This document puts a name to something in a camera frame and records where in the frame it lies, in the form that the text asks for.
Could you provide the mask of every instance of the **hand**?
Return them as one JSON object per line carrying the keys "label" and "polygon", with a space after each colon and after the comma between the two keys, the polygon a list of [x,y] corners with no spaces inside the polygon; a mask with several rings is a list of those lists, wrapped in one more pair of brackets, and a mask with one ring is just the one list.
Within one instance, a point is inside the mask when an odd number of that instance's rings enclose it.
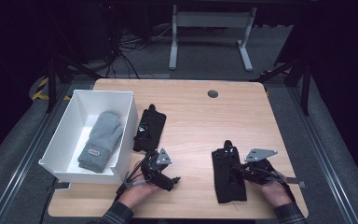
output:
{"label": "hand", "polygon": [[[133,176],[137,176],[134,181],[143,180],[144,176],[141,173],[141,169],[138,169]],[[147,182],[141,185],[137,185],[135,187],[126,189],[124,193],[118,199],[119,202],[123,203],[130,209],[135,207],[136,205],[143,202],[149,195],[159,191],[161,188],[153,185],[148,184]]]}
{"label": "hand", "polygon": [[[282,175],[283,181],[286,181],[286,177]],[[253,186],[258,188],[263,194],[266,200],[275,208],[281,205],[291,203],[289,195],[287,195],[286,190],[278,181],[270,181],[264,185],[258,185],[256,183],[250,182]]]}

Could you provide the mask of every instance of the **gray mitten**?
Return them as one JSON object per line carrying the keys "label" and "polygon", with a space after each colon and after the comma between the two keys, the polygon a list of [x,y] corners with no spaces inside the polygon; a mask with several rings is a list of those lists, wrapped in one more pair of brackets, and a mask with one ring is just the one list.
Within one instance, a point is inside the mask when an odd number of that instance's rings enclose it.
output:
{"label": "gray mitten", "polygon": [[100,114],[89,133],[89,140],[77,158],[79,167],[102,173],[123,134],[120,118],[112,111]]}

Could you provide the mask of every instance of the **black glove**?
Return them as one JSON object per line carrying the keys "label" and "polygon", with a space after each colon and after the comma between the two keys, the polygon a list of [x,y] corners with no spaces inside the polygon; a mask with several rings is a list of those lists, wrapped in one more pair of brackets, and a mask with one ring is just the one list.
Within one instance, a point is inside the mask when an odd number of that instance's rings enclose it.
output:
{"label": "black glove", "polygon": [[240,156],[231,141],[225,142],[224,148],[212,152],[214,189],[219,203],[246,201],[246,188],[241,174],[231,167],[240,163]]}

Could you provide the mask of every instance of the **table top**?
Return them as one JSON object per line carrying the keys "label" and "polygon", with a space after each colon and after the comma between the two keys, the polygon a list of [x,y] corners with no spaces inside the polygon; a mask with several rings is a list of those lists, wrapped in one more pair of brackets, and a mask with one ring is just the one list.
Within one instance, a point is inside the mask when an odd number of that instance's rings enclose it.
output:
{"label": "table top", "polygon": [[[133,91],[139,118],[150,104],[167,120],[158,150],[164,147],[173,164],[163,174],[181,176],[172,191],[162,190],[133,209],[135,217],[275,218],[272,207],[252,185],[247,202],[219,204],[214,191],[211,153],[226,140],[237,147],[241,163],[252,148],[275,149],[268,158],[275,169],[295,177],[264,87],[254,82],[99,79],[95,91]],[[211,98],[208,91],[217,91]],[[131,165],[145,156],[132,152]],[[308,215],[298,185],[290,185],[296,202]],[[56,190],[48,213],[54,217],[101,217],[118,186],[72,184]]]}

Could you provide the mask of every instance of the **white box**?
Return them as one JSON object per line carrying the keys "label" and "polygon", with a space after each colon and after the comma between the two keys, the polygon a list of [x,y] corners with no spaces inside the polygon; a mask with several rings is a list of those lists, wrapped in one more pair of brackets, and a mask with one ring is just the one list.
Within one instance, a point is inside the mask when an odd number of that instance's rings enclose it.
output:
{"label": "white box", "polygon": [[[98,116],[111,110],[124,128],[118,149],[101,174],[78,167],[77,157],[89,140]],[[39,164],[61,182],[121,184],[129,171],[138,112],[131,91],[75,90]]]}

